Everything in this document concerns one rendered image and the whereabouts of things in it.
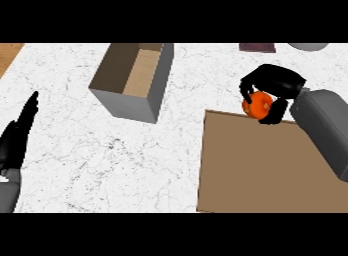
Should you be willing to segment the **dark maroon flat object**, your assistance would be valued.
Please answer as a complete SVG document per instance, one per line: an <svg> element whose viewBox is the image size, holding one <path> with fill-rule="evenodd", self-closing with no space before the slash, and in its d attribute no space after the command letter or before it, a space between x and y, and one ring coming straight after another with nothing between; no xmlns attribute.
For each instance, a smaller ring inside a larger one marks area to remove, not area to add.
<svg viewBox="0 0 348 256"><path fill-rule="evenodd" d="M245 52L274 53L273 43L240 43L239 50Z"/></svg>

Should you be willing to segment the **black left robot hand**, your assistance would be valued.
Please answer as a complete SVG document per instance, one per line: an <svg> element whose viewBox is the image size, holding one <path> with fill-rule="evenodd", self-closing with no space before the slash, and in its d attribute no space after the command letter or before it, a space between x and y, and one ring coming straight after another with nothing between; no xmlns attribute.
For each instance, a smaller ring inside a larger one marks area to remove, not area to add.
<svg viewBox="0 0 348 256"><path fill-rule="evenodd" d="M23 105L17 120L10 121L0 137L0 175L4 170L22 167L37 112L38 92L34 92Z"/></svg>

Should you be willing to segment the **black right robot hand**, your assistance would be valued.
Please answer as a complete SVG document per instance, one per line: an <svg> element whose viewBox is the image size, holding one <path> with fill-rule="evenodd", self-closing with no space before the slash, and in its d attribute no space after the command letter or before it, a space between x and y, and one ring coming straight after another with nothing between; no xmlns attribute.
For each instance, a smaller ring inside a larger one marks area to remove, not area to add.
<svg viewBox="0 0 348 256"><path fill-rule="evenodd" d="M276 125L280 123L288 108L288 100L299 95L305 79L292 70L271 64L262 64L240 79L240 94L248 103L252 103L254 89L277 97L271 104L268 115L259 120L261 124Z"/></svg>

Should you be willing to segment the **grey round object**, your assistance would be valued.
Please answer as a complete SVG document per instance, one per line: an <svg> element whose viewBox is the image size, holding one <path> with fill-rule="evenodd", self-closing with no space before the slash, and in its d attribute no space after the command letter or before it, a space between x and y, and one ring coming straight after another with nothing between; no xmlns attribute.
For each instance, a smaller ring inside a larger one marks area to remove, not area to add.
<svg viewBox="0 0 348 256"><path fill-rule="evenodd" d="M320 51L327 46L327 44L326 43L290 43L290 46L298 50L314 52L314 51Z"/></svg>

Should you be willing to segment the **orange squash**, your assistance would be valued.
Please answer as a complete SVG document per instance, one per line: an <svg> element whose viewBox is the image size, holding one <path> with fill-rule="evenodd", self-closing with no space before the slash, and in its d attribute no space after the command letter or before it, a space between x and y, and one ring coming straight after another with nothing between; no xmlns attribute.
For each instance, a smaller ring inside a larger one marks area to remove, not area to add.
<svg viewBox="0 0 348 256"><path fill-rule="evenodd" d="M262 119L268 115L273 99L265 92L257 91L251 94L251 101L242 102L243 111L251 118Z"/></svg>

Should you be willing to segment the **brown flat tray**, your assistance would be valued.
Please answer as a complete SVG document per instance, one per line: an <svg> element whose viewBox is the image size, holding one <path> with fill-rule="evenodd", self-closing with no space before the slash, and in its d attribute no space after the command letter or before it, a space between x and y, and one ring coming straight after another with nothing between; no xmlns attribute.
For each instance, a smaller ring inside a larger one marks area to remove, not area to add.
<svg viewBox="0 0 348 256"><path fill-rule="evenodd" d="M348 184L293 122L205 112L197 210L348 212Z"/></svg>

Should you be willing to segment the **grey cardboard box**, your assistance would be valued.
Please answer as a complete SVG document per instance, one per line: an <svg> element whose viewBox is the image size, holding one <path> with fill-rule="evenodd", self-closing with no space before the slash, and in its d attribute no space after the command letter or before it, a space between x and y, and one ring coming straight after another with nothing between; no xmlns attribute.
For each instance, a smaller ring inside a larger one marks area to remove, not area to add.
<svg viewBox="0 0 348 256"><path fill-rule="evenodd" d="M172 43L109 45L88 89L115 117L158 122L172 59Z"/></svg>

